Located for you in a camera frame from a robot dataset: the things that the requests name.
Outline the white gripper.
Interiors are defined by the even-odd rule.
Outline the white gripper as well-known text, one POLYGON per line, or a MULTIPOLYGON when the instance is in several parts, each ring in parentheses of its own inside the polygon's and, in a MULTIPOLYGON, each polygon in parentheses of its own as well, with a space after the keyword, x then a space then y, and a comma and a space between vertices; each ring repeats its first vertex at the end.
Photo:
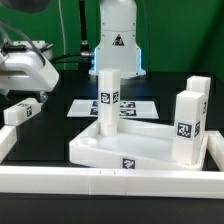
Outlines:
POLYGON ((26 45, 5 44, 0 48, 0 92, 34 91, 46 103, 59 80, 52 64, 37 49, 26 45))

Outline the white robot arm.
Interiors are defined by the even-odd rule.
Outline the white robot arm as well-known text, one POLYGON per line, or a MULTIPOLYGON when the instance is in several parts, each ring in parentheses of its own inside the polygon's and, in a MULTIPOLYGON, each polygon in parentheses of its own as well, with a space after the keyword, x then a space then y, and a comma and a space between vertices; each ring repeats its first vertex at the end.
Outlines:
MULTIPOLYGON (((97 76, 104 68, 121 71, 125 79, 146 73, 142 68, 141 49, 136 43, 137 5, 135 0, 99 0, 101 39, 89 50, 85 0, 78 0, 82 57, 90 58, 90 73, 97 76)), ((20 29, 0 19, 0 94, 28 91, 39 94, 41 101, 59 81, 52 62, 20 29)))

